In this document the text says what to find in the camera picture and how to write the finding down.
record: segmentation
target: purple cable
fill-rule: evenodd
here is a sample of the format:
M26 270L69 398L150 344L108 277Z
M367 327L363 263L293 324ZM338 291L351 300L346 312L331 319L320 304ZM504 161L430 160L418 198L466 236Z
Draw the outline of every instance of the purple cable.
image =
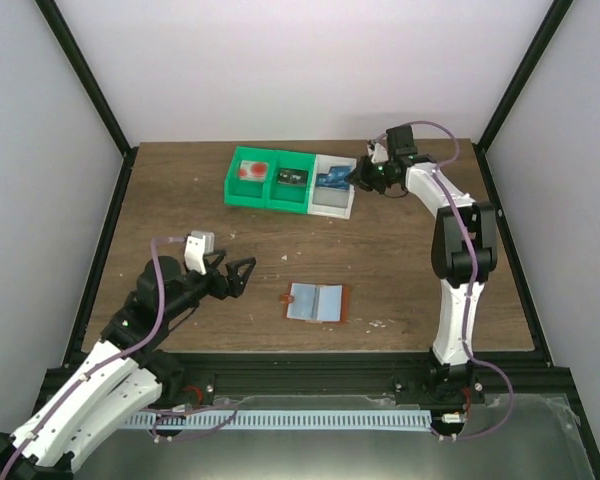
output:
M469 278L469 285L467 286L467 300L465 301L464 312L462 314L462 348L464 348L464 352L467 354L467 357L469 357L469 359L475 365L478 365L480 367L489 368L489 369L493 370L494 372L496 372L498 375L500 375L502 377L502 380L504 380L504 383L507 385L507 391L509 392L509 405L507 407L507 412L505 413L504 417L502 417L502 419L496 425L494 425L493 427L490 427L486 430L483 430L482 432L456 437L457 440L471 440L474 438L480 438L480 437L490 435L493 432L495 432L496 430L499 430L500 427L502 427L505 423L507 423L507 421L509 420L509 417L511 417L511 413L513 412L513 406L514 406L513 385L511 384L511 380L509 380L509 377L507 376L507 374L504 373L504 371L500 367L498 367L497 365L494 365L491 362L485 362L484 360L478 360L476 357L473 356L473 352L469 348L469 342L467 341L467 330L469 328L469 311L471 310L471 295L473 293L473 285L475 284L476 278L478 277L478 259L476 257L476 251L473 248L473 244L471 243L471 237L469 236L469 232L467 231L467 228L464 226L464 222L462 221L462 217L460 216L460 211L458 210L458 207L454 203L451 193L449 192L447 187L444 186L444 183L442 182L442 180L440 180L440 178L436 174L436 171L437 170L433 171L433 180L438 184L438 186L440 187L440 190L442 190L442 193L444 193L444 196L447 197L447 201L449 202L449 206L451 207L453 216L455 217L456 221L458 222L458 226L460 227L460 233L462 234L462 238L463 238L465 244L467 245L467 250L469 250L469 256L471 257L471 277ZM440 434L438 432L436 432L433 428L432 428L432 430L435 434L440 436Z
M153 409L144 409L143 411L157 413L158 415L162 415L163 417L182 417L182 416L186 416L186 415L195 415L196 413L208 412L211 410L226 410L226 405L214 405L211 407L204 407L204 408L199 408L196 410L189 410L188 412L162 411L162 410L153 410ZM187 442L189 440L197 440L199 438L206 437L207 435L216 433L219 430L226 427L227 425L229 425L231 422L233 422L236 419L237 415L238 415L238 410L234 410L233 413L229 416L229 418L227 418L226 420L220 422L218 425L216 425L208 430L205 430L205 431L199 432L199 433L193 433L191 435L180 434L176 437L170 437L171 440L169 440L169 442L174 442L174 443L175 442L178 442L178 443L179 442ZM156 421L154 422L153 427L151 428L151 433L153 434L154 439L160 438L160 435L158 434L158 427L167 420L168 420L167 418L156 418Z
M469 284L467 286L467 294L466 294L467 300L465 301L464 311L462 314L462 348L464 349L464 352L466 353L467 357L469 357L469 360L471 360L475 365L478 365L480 367L489 368L489 369L493 370L494 372L496 372L498 375L500 375L500 377L502 377L502 380L506 384L507 391L509 393L509 404L508 404L507 412L505 413L504 417L496 425L494 425L493 427L490 427L482 432L474 433L471 435L464 435L461 437L456 437L457 440L471 440L474 438L480 438L480 437L484 437L486 435L490 435L493 432L495 432L496 430L500 429L500 427L502 427L505 423L507 423L507 421L509 420L509 417L511 417L511 413L513 412L513 406L514 406L513 385L511 384L511 380L509 380L509 377L507 376L507 374L504 373L504 371L500 367L498 367L497 365L494 365L493 363L485 362L484 360L478 360L476 357L474 357L473 352L471 351L471 348L469 348L469 342L467 340L467 330L469 329L469 312L471 310L471 295L473 294L473 286L476 282L476 279L478 278L478 258L476 257L476 251L475 251L475 248L473 247L473 243L471 242L471 237L469 235L469 231L467 230L467 227L465 227L464 221L462 220L462 216L460 215L460 211L458 210L458 207L456 206L455 202L453 201L453 196L451 195L451 192L449 192L447 187L445 187L445 185L442 182L442 180L440 179L440 177L438 177L438 172L440 171L441 167L444 167L446 165L449 165L449 164L455 162L458 159L458 157L460 156L460 143L458 142L458 139L456 138L456 136L453 133L451 133L450 130L448 130L447 128L443 127L442 125L440 125L438 123L431 122L429 120L416 120L414 122L407 122L401 126L408 126L408 125L429 125L429 126L435 127L438 130L442 130L444 133L446 133L449 136L449 138L453 141L453 144L454 144L453 156L447 160L438 162L438 164L436 165L436 167L434 168L434 170L432 172L432 176L433 176L433 180L436 182L438 187L440 187L440 190L442 190L442 193L447 198L447 202L449 203L449 206L451 207L451 211L453 212L453 216L455 217L456 222L458 223L458 227L460 228L460 233L462 234L462 239L464 240L464 243L467 246L467 250L469 251L469 257L471 258L471 276L469 277ZM380 140L384 139L385 137L386 137L386 133L383 135L380 135L378 138L376 138L376 141L380 141ZM436 432L435 429L431 428L431 431L432 431L432 433L437 435L439 438L444 438L441 434Z
M96 373L101 368L106 367L112 362L115 362L119 358L125 358L131 355L133 352L140 350L142 347L147 345L153 337L156 336L158 330L160 330L160 325L162 325L162 320L164 318L164 282L162 280L162 270L160 269L160 262L158 260L158 245L163 243L181 243L184 242L184 237L156 237L151 239L151 259L153 260L153 268L156 272L156 280L158 284L158 313L156 315L156 321L151 329L151 332L140 342L135 345L123 350L111 357L103 360L102 362L94 365L91 369L84 373L86 380L88 381L91 375ZM83 380L76 380L73 384L67 388L67 390L58 398L58 401L53 404L53 406L49 409L49 411L40 419L38 424L35 426L33 430L31 430L31 435L35 438L38 433L44 428L47 422L51 419L51 417L58 411L58 409L67 401L67 399L82 385ZM26 438L23 440L22 444L13 452L13 455L9 458L7 463L5 464L2 472L0 473L0 480L6 480L7 475L13 468L16 460L20 456L20 454L29 446L31 443L31 438Z

